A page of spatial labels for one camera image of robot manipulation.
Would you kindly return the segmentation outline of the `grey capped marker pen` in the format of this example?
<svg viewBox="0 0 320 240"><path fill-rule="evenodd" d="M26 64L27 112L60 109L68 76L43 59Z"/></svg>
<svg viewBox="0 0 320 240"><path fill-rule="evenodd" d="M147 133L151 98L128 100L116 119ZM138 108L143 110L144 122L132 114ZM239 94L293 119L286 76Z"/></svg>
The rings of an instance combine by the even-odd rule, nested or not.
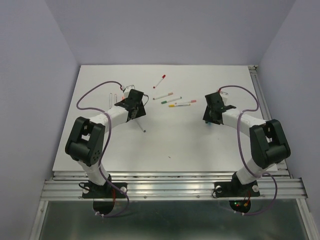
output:
<svg viewBox="0 0 320 240"><path fill-rule="evenodd" d="M109 104L108 104L108 106L109 106L109 109L111 109L112 106L113 106L113 94L112 93L109 94Z"/></svg>

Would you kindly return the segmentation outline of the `peach capped marker pen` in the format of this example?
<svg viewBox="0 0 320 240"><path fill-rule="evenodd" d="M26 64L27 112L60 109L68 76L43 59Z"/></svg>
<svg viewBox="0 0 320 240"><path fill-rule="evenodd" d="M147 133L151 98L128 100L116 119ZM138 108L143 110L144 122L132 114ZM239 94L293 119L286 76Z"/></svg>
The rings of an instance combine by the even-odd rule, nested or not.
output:
<svg viewBox="0 0 320 240"><path fill-rule="evenodd" d="M166 98L166 97L171 96L171 95L173 95L173 92L169 92L169 93L166 93L166 94L155 96L152 99L155 101L155 100L159 100L159 99L162 99L162 98Z"/></svg>

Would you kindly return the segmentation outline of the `red capped marker pen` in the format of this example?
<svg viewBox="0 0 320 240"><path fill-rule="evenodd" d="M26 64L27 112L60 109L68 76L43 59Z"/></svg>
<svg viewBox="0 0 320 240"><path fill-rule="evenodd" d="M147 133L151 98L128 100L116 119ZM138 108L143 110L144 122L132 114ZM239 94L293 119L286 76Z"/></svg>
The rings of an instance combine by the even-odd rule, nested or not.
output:
<svg viewBox="0 0 320 240"><path fill-rule="evenodd" d="M156 89L156 88L159 86L159 84L165 79L165 77L166 77L165 74L162 75L161 78L156 82L156 84L153 85L152 88L153 88L153 89Z"/></svg>

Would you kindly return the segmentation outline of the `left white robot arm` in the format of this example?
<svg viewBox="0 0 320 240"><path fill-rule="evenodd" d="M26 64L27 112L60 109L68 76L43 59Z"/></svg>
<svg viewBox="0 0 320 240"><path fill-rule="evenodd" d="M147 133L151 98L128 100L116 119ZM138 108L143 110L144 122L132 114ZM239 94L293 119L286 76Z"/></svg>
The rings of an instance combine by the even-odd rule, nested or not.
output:
<svg viewBox="0 0 320 240"><path fill-rule="evenodd" d="M124 99L109 110L85 118L78 117L66 142L65 153L82 167L88 182L81 183L84 199L111 198L115 187L111 175L104 169L102 158L111 139L113 128L146 115L145 94L131 88L124 91Z"/></svg>

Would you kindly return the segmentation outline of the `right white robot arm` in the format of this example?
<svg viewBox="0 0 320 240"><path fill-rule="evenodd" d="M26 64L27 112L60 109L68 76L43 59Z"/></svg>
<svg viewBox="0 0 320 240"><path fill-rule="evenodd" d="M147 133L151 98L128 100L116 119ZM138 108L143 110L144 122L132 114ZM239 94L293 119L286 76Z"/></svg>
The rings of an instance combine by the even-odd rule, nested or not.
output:
<svg viewBox="0 0 320 240"><path fill-rule="evenodd" d="M226 98L219 92L205 96L206 109L203 120L207 123L234 128L237 134L249 137L251 158L243 161L243 167L235 172L230 181L214 184L215 198L258 197L257 180L269 167L280 163L291 154L281 123L263 120L239 111L233 105L226 105Z"/></svg>

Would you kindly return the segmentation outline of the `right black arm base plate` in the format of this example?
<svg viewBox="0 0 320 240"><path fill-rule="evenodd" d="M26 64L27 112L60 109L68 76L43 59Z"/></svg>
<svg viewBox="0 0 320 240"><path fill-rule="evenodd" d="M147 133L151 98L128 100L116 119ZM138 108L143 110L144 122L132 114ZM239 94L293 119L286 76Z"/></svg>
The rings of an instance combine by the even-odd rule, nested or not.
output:
<svg viewBox="0 0 320 240"><path fill-rule="evenodd" d="M259 197L260 189L257 181L249 184L237 184L231 181L219 181L214 183L212 192L213 198L244 198L244 197Z"/></svg>

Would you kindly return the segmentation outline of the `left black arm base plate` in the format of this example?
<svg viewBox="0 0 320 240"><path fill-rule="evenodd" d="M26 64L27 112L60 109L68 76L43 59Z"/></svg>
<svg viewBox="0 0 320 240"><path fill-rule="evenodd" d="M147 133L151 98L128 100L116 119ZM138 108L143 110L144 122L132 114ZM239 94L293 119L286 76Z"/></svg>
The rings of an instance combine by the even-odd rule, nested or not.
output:
<svg viewBox="0 0 320 240"><path fill-rule="evenodd" d="M83 199L125 199L125 195L120 193L110 184L96 185L91 181L80 182L78 186L82 189Z"/></svg>

